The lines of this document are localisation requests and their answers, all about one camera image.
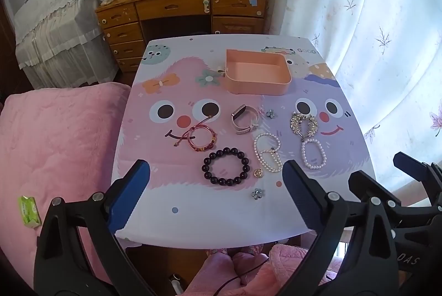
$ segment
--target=red string bracelet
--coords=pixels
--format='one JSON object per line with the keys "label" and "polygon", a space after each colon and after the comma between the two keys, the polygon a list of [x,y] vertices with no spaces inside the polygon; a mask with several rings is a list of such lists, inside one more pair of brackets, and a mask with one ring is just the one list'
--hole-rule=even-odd
{"label": "red string bracelet", "polygon": [[[209,116],[209,117],[205,118],[203,121],[200,121],[200,122],[199,122],[198,124],[196,124],[195,126],[192,126],[189,130],[187,130],[187,131],[181,136],[180,140],[178,140],[178,141],[174,144],[174,146],[178,146],[178,145],[180,144],[181,140],[183,140],[184,137],[187,136],[187,142],[188,142],[189,145],[193,148],[193,150],[195,150],[195,151],[206,151],[206,150],[212,149],[213,146],[214,146],[214,144],[215,144],[215,141],[216,141],[216,139],[217,139],[217,134],[216,134],[216,133],[215,133],[210,127],[208,127],[207,125],[203,124],[203,122],[205,122],[206,120],[209,120],[209,119],[211,119],[211,118],[212,118],[212,116]],[[206,145],[206,146],[196,146],[196,145],[192,142],[192,140],[191,140],[191,136],[192,136],[193,132],[195,131],[195,129],[206,129],[206,130],[210,131],[211,134],[212,134],[212,140],[211,140],[211,142],[210,142],[208,145]]]}

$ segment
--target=table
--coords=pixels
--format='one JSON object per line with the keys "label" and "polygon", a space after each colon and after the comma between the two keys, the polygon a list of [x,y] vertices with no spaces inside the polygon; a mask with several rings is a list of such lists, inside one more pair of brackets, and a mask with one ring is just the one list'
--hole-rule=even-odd
{"label": "table", "polygon": [[[223,88],[219,70],[226,49],[280,53],[292,74],[283,96],[234,95]],[[230,115],[241,104],[265,110],[258,130],[235,134]],[[301,160],[301,138],[290,129],[294,111],[315,115],[315,135],[327,155],[325,167],[307,169]],[[212,185],[201,166],[209,152],[195,152],[186,141],[174,147],[190,126],[215,115],[208,124],[217,133],[216,148],[236,147],[250,160],[248,179],[234,187]],[[126,226],[116,236],[144,244],[187,249],[230,248],[285,239],[308,231],[281,172],[265,171],[254,155],[253,140],[270,132],[281,140],[282,162],[295,159],[307,175],[326,191],[347,200],[357,198],[348,189],[351,172],[362,169],[374,177],[365,140],[344,93],[322,57],[308,39],[274,35],[201,35],[154,40],[147,46],[136,73],[120,130],[112,181],[123,177],[137,159],[149,162],[150,181]],[[196,142],[207,140],[195,133]],[[260,138],[258,148],[271,140]],[[320,164],[319,151],[308,144],[311,164]],[[236,177],[242,171],[237,158],[212,163],[218,177]],[[255,188],[264,197],[255,200]]]}

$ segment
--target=cartoon eye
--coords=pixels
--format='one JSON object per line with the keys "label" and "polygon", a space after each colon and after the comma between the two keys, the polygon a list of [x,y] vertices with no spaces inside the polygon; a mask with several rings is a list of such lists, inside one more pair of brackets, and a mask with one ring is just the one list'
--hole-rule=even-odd
{"label": "cartoon eye", "polygon": [[325,108],[328,113],[335,118],[340,118],[343,114],[343,110],[341,104],[334,99],[327,99],[325,101]]}
{"label": "cartoon eye", "polygon": [[298,113],[311,116],[316,116],[318,110],[316,109],[315,103],[307,98],[300,98],[296,100],[295,108]]}
{"label": "cartoon eye", "polygon": [[212,116],[211,119],[206,120],[205,122],[212,122],[218,119],[218,116],[221,114],[220,105],[212,99],[202,99],[197,101],[192,109],[192,115],[195,120],[203,121],[205,118]]}
{"label": "cartoon eye", "polygon": [[157,101],[151,106],[149,111],[149,117],[153,122],[162,124],[167,122],[173,117],[175,113],[175,107],[169,100]]}

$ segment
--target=screw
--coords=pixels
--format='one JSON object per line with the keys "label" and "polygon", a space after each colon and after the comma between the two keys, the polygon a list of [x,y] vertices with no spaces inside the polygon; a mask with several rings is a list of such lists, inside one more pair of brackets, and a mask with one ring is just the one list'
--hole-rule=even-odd
{"label": "screw", "polygon": [[370,199],[370,201],[371,201],[371,203],[372,203],[373,205],[380,205],[380,204],[381,204],[381,200],[380,200],[378,197],[376,197],[376,196],[373,196],[373,197]]}
{"label": "screw", "polygon": [[57,206],[61,204],[61,197],[55,197],[52,199],[52,205]]}
{"label": "screw", "polygon": [[96,192],[92,195],[92,200],[94,201],[101,201],[103,200],[104,194],[102,192]]}
{"label": "screw", "polygon": [[329,198],[331,201],[338,201],[339,198],[340,198],[339,194],[338,194],[337,192],[334,192],[334,191],[329,192],[329,193],[327,194],[327,196],[328,196],[328,198]]}

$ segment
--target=pink quilt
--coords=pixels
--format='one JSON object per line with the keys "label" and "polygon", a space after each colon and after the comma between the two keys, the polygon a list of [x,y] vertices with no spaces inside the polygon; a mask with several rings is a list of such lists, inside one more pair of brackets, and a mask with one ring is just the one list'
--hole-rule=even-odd
{"label": "pink quilt", "polygon": [[[105,83],[12,95],[0,115],[0,247],[32,287],[41,227],[23,225],[17,198],[35,197],[43,220],[50,201],[85,200],[111,184],[130,87]],[[87,232],[81,234],[97,275],[108,280]]]}

